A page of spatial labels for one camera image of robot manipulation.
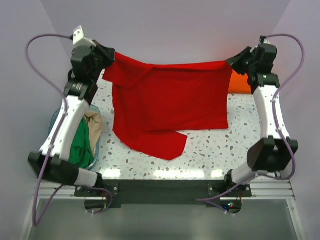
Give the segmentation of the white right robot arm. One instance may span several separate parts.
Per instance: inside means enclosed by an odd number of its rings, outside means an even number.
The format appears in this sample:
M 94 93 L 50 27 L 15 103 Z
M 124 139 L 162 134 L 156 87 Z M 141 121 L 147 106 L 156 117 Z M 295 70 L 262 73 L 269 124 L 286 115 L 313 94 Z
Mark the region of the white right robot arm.
M 223 180 L 223 192 L 235 196 L 241 185 L 257 177 L 286 180 L 288 165 L 294 164 L 297 140 L 290 137 L 280 105 L 280 80 L 272 72 L 278 50 L 269 41 L 227 59 L 227 64 L 238 74 L 247 75 L 260 122 L 260 139 L 248 149 L 246 163 L 230 170 Z

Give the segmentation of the red t shirt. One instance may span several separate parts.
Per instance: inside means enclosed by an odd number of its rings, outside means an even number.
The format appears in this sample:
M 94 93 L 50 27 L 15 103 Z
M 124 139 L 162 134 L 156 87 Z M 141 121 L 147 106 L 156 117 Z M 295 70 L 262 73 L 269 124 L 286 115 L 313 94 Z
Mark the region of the red t shirt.
M 129 148 L 171 161 L 185 150 L 183 131 L 229 127 L 231 75 L 225 61 L 161 65 L 116 53 L 102 77 L 112 83 L 113 131 Z

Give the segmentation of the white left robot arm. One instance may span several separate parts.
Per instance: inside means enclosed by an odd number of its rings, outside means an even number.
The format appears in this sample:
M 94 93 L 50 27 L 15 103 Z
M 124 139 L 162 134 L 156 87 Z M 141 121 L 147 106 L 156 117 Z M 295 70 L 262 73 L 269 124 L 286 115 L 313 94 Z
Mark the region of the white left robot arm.
M 72 51 L 72 69 L 62 94 L 60 112 L 51 132 L 38 152 L 31 152 L 28 162 L 38 180 L 67 186 L 86 186 L 92 196 L 104 190 L 99 173 L 80 168 L 69 161 L 73 139 L 81 120 L 98 90 L 101 71 L 115 61 L 114 48 L 98 43 L 77 46 Z

